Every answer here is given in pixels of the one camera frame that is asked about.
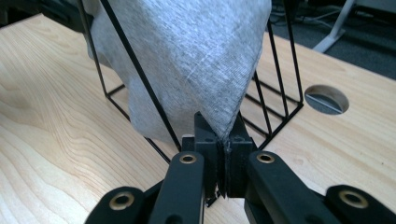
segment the wooden table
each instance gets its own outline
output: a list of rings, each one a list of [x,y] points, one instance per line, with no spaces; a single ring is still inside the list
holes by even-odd
[[[292,74],[288,43],[276,42],[284,74]],[[0,30],[0,43],[0,223],[81,223],[108,191],[163,179],[167,164],[104,97],[81,34],[40,15]],[[264,43],[258,70],[268,79]],[[348,184],[395,212],[396,82],[310,49],[297,52],[304,89],[333,86],[350,106],[330,116],[305,105],[266,149],[311,189]],[[106,84],[119,85],[104,69]],[[205,222],[247,223],[243,200],[218,200]]]

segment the dark floor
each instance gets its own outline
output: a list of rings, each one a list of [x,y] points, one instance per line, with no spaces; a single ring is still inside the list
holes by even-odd
[[[300,3],[292,25],[295,42],[312,49],[330,32],[338,13],[320,20],[310,21],[310,18],[336,10],[335,6],[313,7]],[[271,22],[274,33],[288,38],[283,18],[283,6],[273,4]],[[392,14],[355,7],[343,26],[345,34],[325,53],[396,80],[394,18]]]

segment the wood grain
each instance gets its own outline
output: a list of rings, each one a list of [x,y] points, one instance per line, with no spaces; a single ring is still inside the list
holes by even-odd
[[[276,41],[285,86],[296,96],[288,43]],[[163,179],[167,164],[104,97],[82,35],[37,16],[0,30],[0,43],[0,223],[81,223],[108,191]],[[275,85],[264,49],[259,74]],[[320,193],[349,184],[396,211],[395,82],[297,50],[304,89],[334,86],[350,107],[328,116],[306,105],[267,149]],[[104,69],[107,86],[120,85]],[[126,97],[116,96],[122,104]],[[244,109],[262,123],[256,107]],[[243,201],[219,200],[205,222],[247,223]]]

